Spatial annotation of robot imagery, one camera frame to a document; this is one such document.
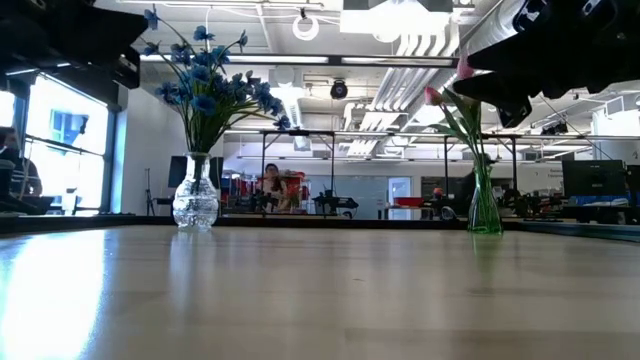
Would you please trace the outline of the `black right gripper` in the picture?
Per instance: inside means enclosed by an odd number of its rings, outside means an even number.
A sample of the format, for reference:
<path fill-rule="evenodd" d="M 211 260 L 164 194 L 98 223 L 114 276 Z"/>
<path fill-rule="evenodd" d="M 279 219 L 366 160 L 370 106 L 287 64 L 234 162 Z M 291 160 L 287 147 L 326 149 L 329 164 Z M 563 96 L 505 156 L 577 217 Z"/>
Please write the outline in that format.
<path fill-rule="evenodd" d="M 471 54 L 482 75 L 454 82 L 454 91 L 493 105 L 503 128 L 532 112 L 529 98 L 599 92 L 640 78 L 640 0 L 524 0 L 516 34 Z"/>

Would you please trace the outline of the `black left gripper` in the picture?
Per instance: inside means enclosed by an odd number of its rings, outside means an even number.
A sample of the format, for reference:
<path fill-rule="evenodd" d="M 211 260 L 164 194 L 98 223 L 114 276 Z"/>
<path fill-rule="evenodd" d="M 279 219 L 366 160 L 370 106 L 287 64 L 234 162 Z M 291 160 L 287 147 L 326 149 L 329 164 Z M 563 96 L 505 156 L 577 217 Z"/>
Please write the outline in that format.
<path fill-rule="evenodd" d="M 45 13 L 43 0 L 0 0 L 0 66 L 50 56 Z M 127 89 L 140 86 L 140 54 L 131 45 L 147 28 L 143 15 L 98 8 L 94 0 L 48 0 L 51 45 L 78 61 L 112 61 L 111 79 Z"/>

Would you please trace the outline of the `pink artificial tulip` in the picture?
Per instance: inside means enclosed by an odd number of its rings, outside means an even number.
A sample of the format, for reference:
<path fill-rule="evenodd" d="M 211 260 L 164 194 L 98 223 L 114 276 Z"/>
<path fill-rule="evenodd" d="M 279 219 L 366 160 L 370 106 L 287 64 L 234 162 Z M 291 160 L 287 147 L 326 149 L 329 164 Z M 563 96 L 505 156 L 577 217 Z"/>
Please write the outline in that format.
<path fill-rule="evenodd" d="M 469 209 L 470 229 L 474 232 L 485 231 L 492 219 L 491 205 L 491 159 L 485 154 L 487 165 L 482 168 L 474 163 L 475 185 Z"/>
<path fill-rule="evenodd" d="M 461 124 L 475 154 L 475 162 L 484 168 L 487 165 L 487 161 L 485 160 L 481 130 L 481 102 L 470 97 L 458 95 L 452 91 L 448 92 L 448 96 L 454 102 L 461 115 Z"/>
<path fill-rule="evenodd" d="M 438 92 L 434 88 L 427 87 L 425 90 L 425 102 L 428 105 L 436 106 L 444 114 L 445 124 L 431 124 L 429 128 L 435 129 L 439 133 L 449 134 L 455 138 L 461 139 L 462 143 L 466 145 L 471 151 L 473 160 L 473 170 L 463 178 L 461 188 L 456 193 L 453 200 L 446 200 L 444 206 L 450 206 L 456 214 L 466 214 L 468 217 L 469 206 L 473 197 L 475 176 L 474 176 L 474 163 L 475 154 L 470 146 L 470 141 L 467 138 L 467 134 L 463 125 L 461 124 L 461 115 L 454 102 L 449 98 L 449 89 L 445 89 L 442 93 Z"/>
<path fill-rule="evenodd" d="M 474 75 L 474 69 L 468 64 L 467 55 L 462 54 L 459 58 L 457 65 L 457 77 L 458 81 L 466 80 Z M 471 127 L 470 140 L 474 144 L 474 151 L 476 153 L 477 164 L 485 165 L 485 153 L 483 143 L 479 141 L 479 134 L 481 130 L 481 102 L 466 95 L 461 95 L 460 98 L 465 103 L 469 116 L 465 116 L 467 124 Z"/>

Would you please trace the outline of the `green glass vase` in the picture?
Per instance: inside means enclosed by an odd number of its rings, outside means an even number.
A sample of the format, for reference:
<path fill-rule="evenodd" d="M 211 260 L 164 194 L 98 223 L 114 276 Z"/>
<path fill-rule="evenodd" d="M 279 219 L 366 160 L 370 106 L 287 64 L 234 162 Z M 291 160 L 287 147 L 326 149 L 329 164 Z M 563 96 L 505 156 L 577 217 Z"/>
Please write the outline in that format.
<path fill-rule="evenodd" d="M 474 164 L 475 185 L 468 211 L 468 230 L 477 234 L 501 234 L 503 232 L 499 208 L 493 195 L 491 165 L 484 157 Z"/>

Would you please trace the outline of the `clear glass vase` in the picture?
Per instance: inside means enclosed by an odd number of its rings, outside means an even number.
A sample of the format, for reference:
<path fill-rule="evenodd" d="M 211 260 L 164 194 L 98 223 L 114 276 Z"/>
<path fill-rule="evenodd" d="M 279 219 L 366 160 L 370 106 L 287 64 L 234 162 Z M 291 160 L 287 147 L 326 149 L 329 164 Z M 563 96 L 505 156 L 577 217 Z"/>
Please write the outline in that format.
<path fill-rule="evenodd" d="M 185 175 L 172 203 L 173 218 L 179 229 L 210 231 L 219 211 L 218 192 L 210 176 L 211 157 L 191 152 L 185 158 Z"/>

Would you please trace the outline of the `bright window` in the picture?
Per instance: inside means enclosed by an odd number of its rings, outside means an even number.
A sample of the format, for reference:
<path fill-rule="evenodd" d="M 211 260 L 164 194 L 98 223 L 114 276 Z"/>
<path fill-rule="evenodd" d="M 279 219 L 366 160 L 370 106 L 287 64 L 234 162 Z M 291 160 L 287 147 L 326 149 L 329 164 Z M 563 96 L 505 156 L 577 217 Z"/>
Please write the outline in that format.
<path fill-rule="evenodd" d="M 105 104 L 48 76 L 30 88 L 25 156 L 36 165 L 42 194 L 62 206 L 102 205 L 109 111 Z"/>

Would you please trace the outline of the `thin black floor stand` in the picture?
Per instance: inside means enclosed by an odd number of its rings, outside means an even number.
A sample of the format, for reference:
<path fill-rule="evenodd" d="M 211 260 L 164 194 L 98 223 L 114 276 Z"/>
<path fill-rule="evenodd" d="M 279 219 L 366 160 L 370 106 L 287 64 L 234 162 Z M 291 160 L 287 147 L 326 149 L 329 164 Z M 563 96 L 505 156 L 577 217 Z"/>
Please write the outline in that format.
<path fill-rule="evenodd" d="M 146 203 L 146 215 L 154 216 L 155 215 L 155 207 L 154 207 L 154 199 L 151 194 L 151 182 L 150 182 L 150 169 L 144 169 L 145 175 L 145 203 Z"/>

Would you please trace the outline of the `person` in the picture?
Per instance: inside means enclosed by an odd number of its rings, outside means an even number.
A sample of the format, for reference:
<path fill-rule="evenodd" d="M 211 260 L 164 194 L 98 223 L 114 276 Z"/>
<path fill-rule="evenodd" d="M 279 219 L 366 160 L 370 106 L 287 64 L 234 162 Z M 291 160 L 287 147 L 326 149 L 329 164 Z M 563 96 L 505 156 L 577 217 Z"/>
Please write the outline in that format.
<path fill-rule="evenodd" d="M 268 198 L 266 205 L 267 212 L 274 213 L 283 211 L 289 205 L 286 182 L 280 176 L 279 168 L 273 163 L 265 166 L 261 190 Z"/>
<path fill-rule="evenodd" d="M 27 197 L 42 195 L 37 167 L 21 155 L 19 137 L 13 127 L 0 126 L 0 160 L 10 161 L 14 165 L 9 185 L 11 194 Z"/>

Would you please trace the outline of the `black overhead crossbeam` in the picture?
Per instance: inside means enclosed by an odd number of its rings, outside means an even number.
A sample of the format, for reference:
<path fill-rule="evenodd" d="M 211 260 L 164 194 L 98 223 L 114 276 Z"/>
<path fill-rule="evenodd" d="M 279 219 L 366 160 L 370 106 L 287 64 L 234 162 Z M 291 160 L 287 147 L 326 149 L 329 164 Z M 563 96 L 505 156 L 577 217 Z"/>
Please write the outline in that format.
<path fill-rule="evenodd" d="M 335 67 L 392 67 L 454 69 L 457 57 L 442 56 L 350 56 L 350 55 L 230 55 L 234 65 L 287 65 Z"/>

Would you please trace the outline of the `black background robot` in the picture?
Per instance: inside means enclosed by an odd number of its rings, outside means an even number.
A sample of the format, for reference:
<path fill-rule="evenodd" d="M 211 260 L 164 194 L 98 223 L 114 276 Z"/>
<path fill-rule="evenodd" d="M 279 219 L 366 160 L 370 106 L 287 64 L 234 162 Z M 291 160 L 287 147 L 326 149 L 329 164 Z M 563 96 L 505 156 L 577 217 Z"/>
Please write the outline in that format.
<path fill-rule="evenodd" d="M 322 216 L 343 216 L 352 219 L 359 204 L 351 197 L 334 196 L 331 190 L 321 192 L 313 198 L 315 212 Z"/>

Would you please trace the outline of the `red storage bins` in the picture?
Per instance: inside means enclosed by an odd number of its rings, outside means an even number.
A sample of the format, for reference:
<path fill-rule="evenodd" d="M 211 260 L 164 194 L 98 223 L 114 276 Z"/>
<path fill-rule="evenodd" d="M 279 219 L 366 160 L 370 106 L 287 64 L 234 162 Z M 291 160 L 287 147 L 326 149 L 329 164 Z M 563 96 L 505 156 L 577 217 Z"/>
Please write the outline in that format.
<path fill-rule="evenodd" d="M 287 185 L 287 197 L 289 198 L 291 212 L 308 213 L 309 185 L 304 173 L 285 170 L 281 177 Z M 219 190 L 220 205 L 223 212 L 247 212 L 254 196 L 258 192 L 257 186 L 261 181 L 262 178 L 257 175 L 224 170 Z"/>

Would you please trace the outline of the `black metal rack frame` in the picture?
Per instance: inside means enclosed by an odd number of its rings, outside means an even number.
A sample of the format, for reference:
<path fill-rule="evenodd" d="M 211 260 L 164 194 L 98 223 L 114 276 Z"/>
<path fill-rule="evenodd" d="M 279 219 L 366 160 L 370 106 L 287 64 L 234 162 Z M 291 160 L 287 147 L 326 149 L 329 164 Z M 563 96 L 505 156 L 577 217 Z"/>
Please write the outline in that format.
<path fill-rule="evenodd" d="M 281 135 L 288 135 L 292 137 L 318 137 L 320 140 L 325 141 L 326 137 L 330 137 L 332 140 L 331 144 L 325 143 L 327 148 L 331 151 L 331 177 L 330 177 L 330 189 L 334 195 L 334 175 L 335 175 L 335 133 L 332 131 L 310 131 L 310 130 L 288 130 L 288 131 L 278 131 L 278 130 L 263 130 L 262 134 L 262 146 L 261 146 L 261 165 L 264 169 L 261 178 L 263 179 L 265 173 L 265 166 L 269 163 L 266 163 L 266 150 L 271 146 L 271 144 L 277 140 Z M 267 212 L 266 205 L 268 198 L 264 195 L 261 190 L 261 182 L 259 183 L 258 192 L 254 196 L 253 200 L 255 201 L 255 210 L 261 214 L 263 218 L 267 215 L 273 214 L 289 214 L 291 212 L 290 204 L 283 210 L 279 212 Z"/>
<path fill-rule="evenodd" d="M 442 135 L 443 138 L 443 146 L 444 146 L 444 150 L 443 150 L 443 154 L 444 154 L 444 178 L 445 178 L 445 182 L 444 182 L 444 190 L 446 195 L 450 194 L 450 189 L 449 189 L 449 157 L 448 157 L 448 152 L 452 149 L 451 146 L 449 146 L 449 139 L 452 138 L 452 143 L 462 143 L 461 139 L 455 138 L 452 135 L 449 134 L 444 134 Z M 521 138 L 521 135 L 517 135 L 517 134 L 488 134 L 488 133 L 480 133 L 479 134 L 479 141 L 481 143 L 484 142 L 484 140 L 491 140 L 494 142 L 497 142 L 499 144 L 501 144 L 503 147 L 506 148 L 506 150 L 508 152 L 511 153 L 511 166 L 512 166 L 512 179 L 511 179 L 511 185 L 512 188 L 514 190 L 518 189 L 518 175 L 517 175 L 517 156 L 516 156 L 516 145 L 517 145 L 517 140 Z"/>

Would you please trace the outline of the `black aluminium table frame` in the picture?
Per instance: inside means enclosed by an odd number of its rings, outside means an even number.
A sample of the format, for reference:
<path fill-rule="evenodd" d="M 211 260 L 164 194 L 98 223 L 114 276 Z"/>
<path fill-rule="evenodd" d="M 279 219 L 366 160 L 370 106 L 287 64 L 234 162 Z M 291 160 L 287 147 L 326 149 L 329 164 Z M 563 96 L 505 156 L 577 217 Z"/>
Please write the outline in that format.
<path fill-rule="evenodd" d="M 139 215 L 12 216 L 0 214 L 0 235 L 85 230 L 121 226 L 175 226 L 171 217 Z M 465 230 L 464 221 L 358 220 L 302 215 L 222 217 L 218 227 L 366 230 Z M 580 224 L 548 221 L 505 221 L 505 231 L 614 240 L 640 244 L 640 225 Z"/>

